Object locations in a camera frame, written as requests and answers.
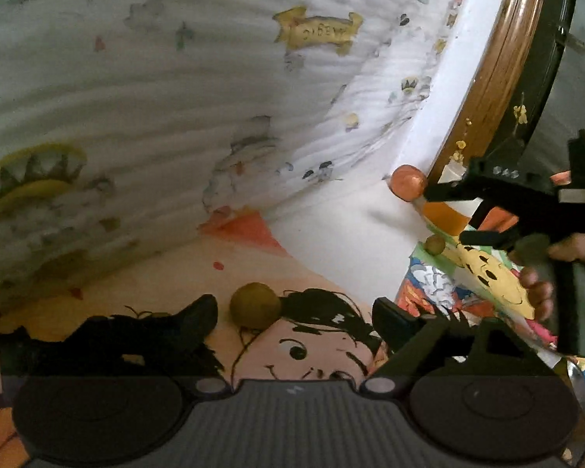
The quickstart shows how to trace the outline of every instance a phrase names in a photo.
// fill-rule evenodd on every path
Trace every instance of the cartoon eyebrow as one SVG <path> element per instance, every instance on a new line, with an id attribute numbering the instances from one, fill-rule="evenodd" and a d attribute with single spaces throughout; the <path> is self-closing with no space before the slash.
<path id="1" fill-rule="evenodd" d="M 362 374 L 364 376 L 368 376 L 369 371 L 368 371 L 368 369 L 366 369 L 366 366 L 364 365 L 364 363 L 362 361 L 360 361 L 360 359 L 358 359 L 351 352 L 347 352 L 346 355 L 348 358 L 350 358 L 353 362 L 355 362 L 360 367 L 360 369 L 362 370 Z"/>

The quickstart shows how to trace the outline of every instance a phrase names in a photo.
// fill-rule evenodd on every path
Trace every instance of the hand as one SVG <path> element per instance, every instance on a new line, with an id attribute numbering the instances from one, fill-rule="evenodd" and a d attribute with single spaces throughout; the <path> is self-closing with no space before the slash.
<path id="1" fill-rule="evenodd" d="M 585 234 L 572 234 L 568 239 L 548 248 L 548 256 L 554 260 L 585 263 Z M 520 273 L 520 284 L 527 290 L 529 303 L 535 309 L 535 320 L 547 320 L 553 312 L 553 285 L 539 281 L 537 273 L 531 268 L 524 268 Z"/>

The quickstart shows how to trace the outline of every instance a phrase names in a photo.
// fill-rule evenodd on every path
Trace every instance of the brown wooden edge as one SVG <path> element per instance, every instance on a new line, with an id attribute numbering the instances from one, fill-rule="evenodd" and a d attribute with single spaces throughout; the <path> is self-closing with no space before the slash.
<path id="1" fill-rule="evenodd" d="M 543 0 L 504 0 L 479 71 L 444 147 L 429 174 L 436 183 L 444 166 L 466 143 L 464 163 L 483 156 L 518 83 L 533 42 Z"/>

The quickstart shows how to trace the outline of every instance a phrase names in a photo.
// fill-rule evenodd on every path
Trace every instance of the wooden ball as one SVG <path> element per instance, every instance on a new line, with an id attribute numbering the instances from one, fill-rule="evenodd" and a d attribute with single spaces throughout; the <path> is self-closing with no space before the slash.
<path id="1" fill-rule="evenodd" d="M 401 165 L 390 177 L 390 190 L 405 202 L 421 197 L 427 187 L 427 177 L 412 165 Z"/>
<path id="2" fill-rule="evenodd" d="M 425 251 L 430 255 L 436 256 L 444 251 L 446 245 L 447 242 L 444 240 L 444 237 L 434 234 L 433 236 L 429 236 L 425 241 Z"/>
<path id="3" fill-rule="evenodd" d="M 279 319 L 281 311 L 279 296 L 263 283 L 240 287 L 229 302 L 234 323 L 248 329 L 265 330 Z"/>

